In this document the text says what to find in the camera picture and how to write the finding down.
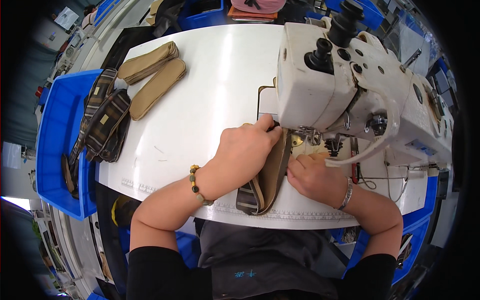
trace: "dark apron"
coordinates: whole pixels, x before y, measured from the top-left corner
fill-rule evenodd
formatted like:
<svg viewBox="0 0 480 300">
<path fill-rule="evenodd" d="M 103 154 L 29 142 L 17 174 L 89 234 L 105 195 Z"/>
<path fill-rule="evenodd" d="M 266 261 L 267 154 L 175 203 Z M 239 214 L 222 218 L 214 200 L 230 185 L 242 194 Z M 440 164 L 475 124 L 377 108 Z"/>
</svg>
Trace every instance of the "dark apron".
<svg viewBox="0 0 480 300">
<path fill-rule="evenodd" d="M 297 289 L 337 299 L 335 286 L 312 268 L 321 230 L 280 230 L 205 221 L 199 267 L 211 267 L 213 299 L 243 299 Z"/>
</svg>

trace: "black shirt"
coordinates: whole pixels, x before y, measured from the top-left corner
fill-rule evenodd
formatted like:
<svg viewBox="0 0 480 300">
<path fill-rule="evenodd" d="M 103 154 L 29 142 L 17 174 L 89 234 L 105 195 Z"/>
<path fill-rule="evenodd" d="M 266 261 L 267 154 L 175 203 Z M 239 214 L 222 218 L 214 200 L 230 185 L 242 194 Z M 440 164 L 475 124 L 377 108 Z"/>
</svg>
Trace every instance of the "black shirt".
<svg viewBox="0 0 480 300">
<path fill-rule="evenodd" d="M 343 279 L 331 278 L 339 300 L 385 299 L 392 284 L 396 259 L 375 254 L 349 269 Z M 129 254 L 127 300 L 212 299 L 210 268 L 189 269 L 182 256 L 171 249 L 140 247 Z M 320 299 L 304 293 L 299 298 Z"/>
</svg>

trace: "orange item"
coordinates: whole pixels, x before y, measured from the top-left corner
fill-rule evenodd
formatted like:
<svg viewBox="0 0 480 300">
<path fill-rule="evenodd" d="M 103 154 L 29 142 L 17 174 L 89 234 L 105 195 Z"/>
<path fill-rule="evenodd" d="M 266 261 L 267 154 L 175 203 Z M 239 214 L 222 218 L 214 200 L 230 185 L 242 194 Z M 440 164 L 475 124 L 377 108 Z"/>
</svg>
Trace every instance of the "orange item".
<svg viewBox="0 0 480 300">
<path fill-rule="evenodd" d="M 230 7 L 227 16 L 233 18 L 265 18 L 265 19 L 276 19 L 278 13 L 253 13 L 253 12 L 244 12 L 236 9 L 235 7 Z"/>
</svg>

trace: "hand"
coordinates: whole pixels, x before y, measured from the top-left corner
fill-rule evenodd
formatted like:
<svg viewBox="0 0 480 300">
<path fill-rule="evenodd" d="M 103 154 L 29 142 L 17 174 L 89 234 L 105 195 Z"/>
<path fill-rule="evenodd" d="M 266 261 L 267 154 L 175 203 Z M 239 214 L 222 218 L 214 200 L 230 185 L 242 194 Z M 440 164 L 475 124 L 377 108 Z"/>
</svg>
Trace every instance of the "hand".
<svg viewBox="0 0 480 300">
<path fill-rule="evenodd" d="M 290 155 L 287 168 L 289 183 L 302 195 L 312 200 L 339 208 L 347 192 L 348 181 L 341 168 L 325 166 L 328 153 Z"/>
<path fill-rule="evenodd" d="M 272 116 L 264 114 L 254 125 L 223 130 L 214 158 L 196 174 L 205 199 L 217 199 L 258 174 L 282 134 L 280 126 L 266 132 L 273 125 Z"/>
</svg>

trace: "white sewing machine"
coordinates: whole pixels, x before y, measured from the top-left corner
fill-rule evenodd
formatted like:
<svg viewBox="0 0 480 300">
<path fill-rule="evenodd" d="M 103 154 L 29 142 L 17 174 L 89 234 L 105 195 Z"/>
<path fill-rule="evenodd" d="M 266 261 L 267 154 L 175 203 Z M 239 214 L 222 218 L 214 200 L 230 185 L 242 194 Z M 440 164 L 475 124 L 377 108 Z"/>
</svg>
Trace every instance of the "white sewing machine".
<svg viewBox="0 0 480 300">
<path fill-rule="evenodd" d="M 377 37 L 356 35 L 362 7 L 349 0 L 341 6 L 333 19 L 321 19 L 323 28 L 285 24 L 276 80 L 280 125 L 310 144 L 324 140 L 331 156 L 346 137 L 372 142 L 349 159 L 328 158 L 331 165 L 385 149 L 390 166 L 438 175 L 452 161 L 453 117 L 431 83 L 408 69 L 421 49 L 402 65 Z"/>
</svg>

